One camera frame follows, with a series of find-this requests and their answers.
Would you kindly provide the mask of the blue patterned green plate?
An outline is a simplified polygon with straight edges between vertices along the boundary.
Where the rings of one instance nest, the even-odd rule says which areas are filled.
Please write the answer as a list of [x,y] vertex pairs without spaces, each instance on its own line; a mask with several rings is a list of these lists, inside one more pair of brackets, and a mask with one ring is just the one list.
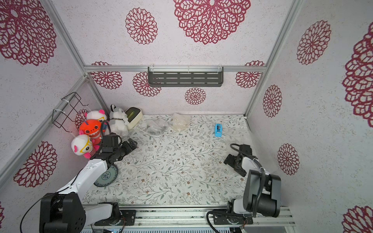
[[106,187],[112,184],[118,177],[119,169],[113,164],[106,172],[104,172],[95,182],[96,187]]

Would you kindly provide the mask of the black dinner plate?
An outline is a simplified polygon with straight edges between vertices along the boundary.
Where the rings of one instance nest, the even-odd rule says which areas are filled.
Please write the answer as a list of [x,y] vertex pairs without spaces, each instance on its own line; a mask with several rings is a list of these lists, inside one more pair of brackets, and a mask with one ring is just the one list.
[[146,132],[151,135],[161,135],[168,128],[168,124],[158,121],[148,121]]

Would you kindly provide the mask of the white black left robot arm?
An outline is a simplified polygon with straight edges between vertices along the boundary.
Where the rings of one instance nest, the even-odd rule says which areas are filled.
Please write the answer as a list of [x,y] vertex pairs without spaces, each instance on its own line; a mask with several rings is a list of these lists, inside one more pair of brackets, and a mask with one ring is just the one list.
[[46,194],[40,201],[39,231],[41,233],[79,233],[99,221],[107,225],[122,223],[122,214],[116,202],[83,206],[81,199],[115,162],[121,161],[137,148],[132,139],[120,147],[105,147],[88,161],[87,165],[64,187]]

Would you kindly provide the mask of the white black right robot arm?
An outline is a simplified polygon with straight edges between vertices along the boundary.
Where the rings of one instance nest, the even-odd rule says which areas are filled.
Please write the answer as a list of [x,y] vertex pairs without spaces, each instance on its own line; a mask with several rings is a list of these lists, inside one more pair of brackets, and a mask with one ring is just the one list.
[[278,217],[281,209],[281,178],[266,172],[259,160],[229,154],[224,160],[239,175],[247,177],[243,196],[228,203],[227,212],[256,217]]

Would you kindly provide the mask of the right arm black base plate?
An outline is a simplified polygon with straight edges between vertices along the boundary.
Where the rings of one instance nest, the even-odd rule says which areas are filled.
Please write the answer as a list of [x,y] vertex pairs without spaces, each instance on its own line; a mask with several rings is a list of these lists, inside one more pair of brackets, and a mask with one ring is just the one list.
[[222,209],[214,209],[210,215],[215,225],[251,225],[254,222],[251,216],[228,213]]

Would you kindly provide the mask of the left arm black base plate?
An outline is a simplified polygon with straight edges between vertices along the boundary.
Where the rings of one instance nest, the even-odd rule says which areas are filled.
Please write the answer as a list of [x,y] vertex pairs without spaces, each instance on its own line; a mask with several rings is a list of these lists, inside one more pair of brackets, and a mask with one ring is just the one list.
[[114,210],[111,217],[94,223],[94,226],[133,226],[136,210]]

